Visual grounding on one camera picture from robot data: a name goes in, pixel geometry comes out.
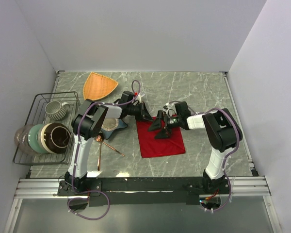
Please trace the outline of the red cloth napkin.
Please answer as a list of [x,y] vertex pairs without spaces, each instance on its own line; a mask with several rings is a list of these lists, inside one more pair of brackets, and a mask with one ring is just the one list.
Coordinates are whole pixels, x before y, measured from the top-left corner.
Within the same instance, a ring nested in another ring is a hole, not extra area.
[[136,121],[142,158],[158,158],[186,153],[180,127],[173,128],[171,136],[167,139],[155,139],[155,135],[159,131],[149,132],[150,125],[149,121]]

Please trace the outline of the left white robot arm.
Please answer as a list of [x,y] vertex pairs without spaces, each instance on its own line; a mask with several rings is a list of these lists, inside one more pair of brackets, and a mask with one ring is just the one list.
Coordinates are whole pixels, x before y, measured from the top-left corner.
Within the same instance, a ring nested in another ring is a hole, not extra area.
[[100,133],[104,120],[123,119],[126,116],[134,116],[137,121],[153,121],[139,93],[130,91],[124,91],[121,98],[113,103],[86,99],[79,108],[71,123],[74,148],[72,162],[65,174],[65,182],[75,195],[86,191],[90,147]]

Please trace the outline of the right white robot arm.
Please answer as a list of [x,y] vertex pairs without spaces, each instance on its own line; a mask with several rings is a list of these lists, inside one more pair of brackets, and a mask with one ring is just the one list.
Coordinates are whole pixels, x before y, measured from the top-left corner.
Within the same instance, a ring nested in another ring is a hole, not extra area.
[[158,131],[155,138],[166,139],[176,127],[206,130],[211,144],[211,155],[203,172],[202,187],[205,192],[214,193],[227,180],[227,162],[238,150],[243,138],[240,127],[227,108],[213,108],[204,113],[192,114],[187,102],[173,101],[158,111],[148,131]]

